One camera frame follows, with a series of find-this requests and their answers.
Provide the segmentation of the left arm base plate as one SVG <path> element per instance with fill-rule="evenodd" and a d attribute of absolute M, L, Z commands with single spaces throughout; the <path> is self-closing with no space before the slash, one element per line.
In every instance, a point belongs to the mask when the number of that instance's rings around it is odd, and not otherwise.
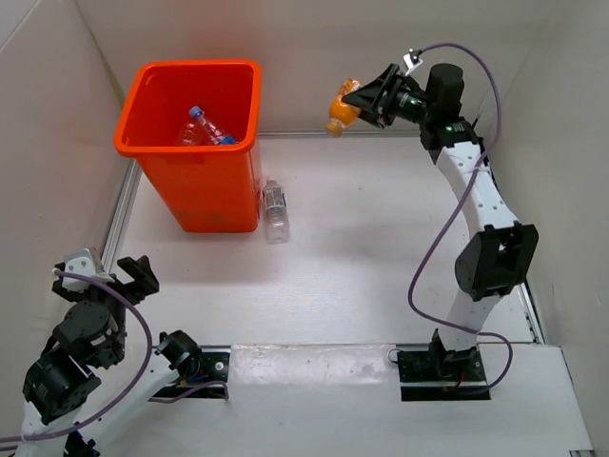
<path fill-rule="evenodd" d="M 186 379 L 178 379 L 161 388 L 151 399 L 156 403 L 173 403 L 176 398 L 225 400 L 230 365 L 230 346 L 201 346 L 199 367 Z"/>

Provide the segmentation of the orange juice bottle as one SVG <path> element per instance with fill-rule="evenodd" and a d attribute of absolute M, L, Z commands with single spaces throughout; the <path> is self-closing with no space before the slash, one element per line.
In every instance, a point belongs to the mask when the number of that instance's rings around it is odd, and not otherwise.
<path fill-rule="evenodd" d="M 347 104 L 343 98 L 362 86 L 357 79 L 346 79 L 339 88 L 329 108 L 326 132 L 332 137 L 340 137 L 359 117 L 360 109 Z"/>

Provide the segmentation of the blue label water bottle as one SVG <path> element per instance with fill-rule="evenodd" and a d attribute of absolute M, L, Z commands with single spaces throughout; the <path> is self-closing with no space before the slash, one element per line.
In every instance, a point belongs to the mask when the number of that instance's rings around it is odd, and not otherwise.
<path fill-rule="evenodd" d="M 198 106 L 188 112 L 197 131 L 200 144 L 203 146 L 232 146 L 237 141 L 206 117 L 205 112 Z"/>

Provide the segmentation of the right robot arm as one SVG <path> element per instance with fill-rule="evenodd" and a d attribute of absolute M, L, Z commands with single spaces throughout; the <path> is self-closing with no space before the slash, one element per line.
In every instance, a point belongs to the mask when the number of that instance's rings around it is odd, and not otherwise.
<path fill-rule="evenodd" d="M 434 65 L 424 88 L 392 64 L 343 97 L 377 128 L 397 118 L 417 125 L 423 148 L 459 199 L 456 211 L 469 232 L 454 266 L 459 289 L 425 361 L 430 374 L 442 381 L 464 373 L 490 312 L 524 281 L 539 241 L 536 227 L 521 223 L 500 196 L 484 163 L 481 139 L 461 115 L 463 90 L 462 69 L 453 64 Z"/>

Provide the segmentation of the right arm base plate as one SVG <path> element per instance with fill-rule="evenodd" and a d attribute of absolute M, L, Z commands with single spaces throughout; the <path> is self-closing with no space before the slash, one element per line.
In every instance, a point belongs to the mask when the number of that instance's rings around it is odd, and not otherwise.
<path fill-rule="evenodd" d="M 401 401 L 458 402 L 491 399 L 478 348 L 455 368 L 437 370 L 425 346 L 396 346 L 388 359 L 397 366 Z"/>

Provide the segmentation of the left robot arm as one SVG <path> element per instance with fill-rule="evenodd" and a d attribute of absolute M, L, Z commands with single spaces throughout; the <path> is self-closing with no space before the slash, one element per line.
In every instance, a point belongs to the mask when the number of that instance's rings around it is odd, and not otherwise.
<path fill-rule="evenodd" d="M 63 320 L 30 366 L 23 385 L 24 420 L 19 435 L 1 440 L 13 456 L 97 456 L 113 432 L 157 392 L 201 370 L 202 351 L 185 332 L 153 338 L 138 305 L 160 289 L 147 256 L 123 257 L 123 282 L 84 249 L 55 265 L 52 292 L 69 303 Z M 85 419 L 78 417 L 102 384 L 97 369 L 110 369 L 126 355 L 127 317 L 145 336 L 144 360 L 127 385 Z"/>

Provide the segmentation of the orange plastic bin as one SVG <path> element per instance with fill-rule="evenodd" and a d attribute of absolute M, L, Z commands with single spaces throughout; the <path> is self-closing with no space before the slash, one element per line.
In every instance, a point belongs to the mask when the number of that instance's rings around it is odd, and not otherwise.
<path fill-rule="evenodd" d="M 136 73 L 114 147 L 137 162 L 184 231 L 242 233 L 258 227 L 261 90 L 261 67 L 247 59 L 158 61 Z M 234 144 L 178 145 L 195 106 Z"/>

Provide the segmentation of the clear bottle white label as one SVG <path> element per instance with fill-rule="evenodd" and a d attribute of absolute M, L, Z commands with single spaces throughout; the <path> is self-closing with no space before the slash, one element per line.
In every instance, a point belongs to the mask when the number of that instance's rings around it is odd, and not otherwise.
<path fill-rule="evenodd" d="M 271 244 L 286 243 L 290 226 L 284 188 L 276 180 L 267 179 L 262 197 L 266 240 Z"/>

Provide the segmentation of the clear bottle white cap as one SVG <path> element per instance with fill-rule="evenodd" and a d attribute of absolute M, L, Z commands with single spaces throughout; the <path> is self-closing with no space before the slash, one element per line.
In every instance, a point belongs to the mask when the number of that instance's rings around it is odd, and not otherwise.
<path fill-rule="evenodd" d="M 202 133 L 200 127 L 193 121 L 186 121 L 175 141 L 175 145 L 178 147 L 196 147 L 202 144 Z"/>

